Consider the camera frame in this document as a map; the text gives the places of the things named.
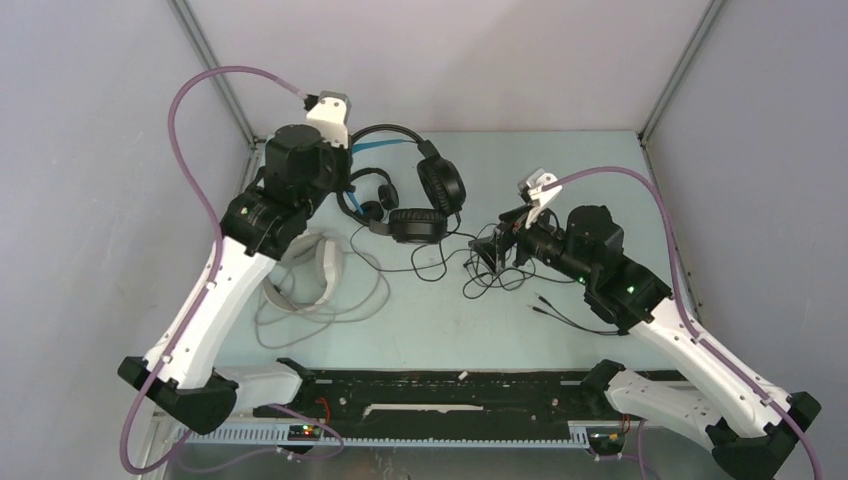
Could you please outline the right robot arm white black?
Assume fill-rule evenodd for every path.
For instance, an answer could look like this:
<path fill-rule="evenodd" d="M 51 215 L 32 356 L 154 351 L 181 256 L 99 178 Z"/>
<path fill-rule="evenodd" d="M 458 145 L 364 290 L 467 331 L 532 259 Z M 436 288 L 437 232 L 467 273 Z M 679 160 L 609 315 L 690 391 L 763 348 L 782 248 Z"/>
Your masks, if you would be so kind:
<path fill-rule="evenodd" d="M 487 267 L 536 260 L 584 287 L 602 321 L 655 348 L 694 387 L 686 393 L 604 360 L 584 379 L 585 411 L 614 411 L 673 431 L 707 450 L 735 479 L 772 479 L 820 412 L 805 392 L 765 380 L 676 305 L 670 287 L 623 251 L 623 229 L 604 206 L 575 208 L 564 227 L 520 207 L 503 213 L 492 234 L 472 242 Z"/>

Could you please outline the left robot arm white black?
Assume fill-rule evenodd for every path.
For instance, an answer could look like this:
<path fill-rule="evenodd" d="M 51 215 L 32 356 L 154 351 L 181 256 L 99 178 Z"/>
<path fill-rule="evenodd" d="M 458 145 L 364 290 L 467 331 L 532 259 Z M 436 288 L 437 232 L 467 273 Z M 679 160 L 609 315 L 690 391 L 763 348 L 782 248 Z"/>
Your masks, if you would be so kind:
<path fill-rule="evenodd" d="M 286 125 L 266 144 L 265 164 L 217 224 L 207 266 L 177 317 L 119 376 L 189 430 L 206 435 L 235 411 L 279 404 L 304 416 L 316 403 L 310 372 L 291 360 L 265 366 L 213 364 L 254 290 L 332 192 L 350 185 L 345 126 Z"/>

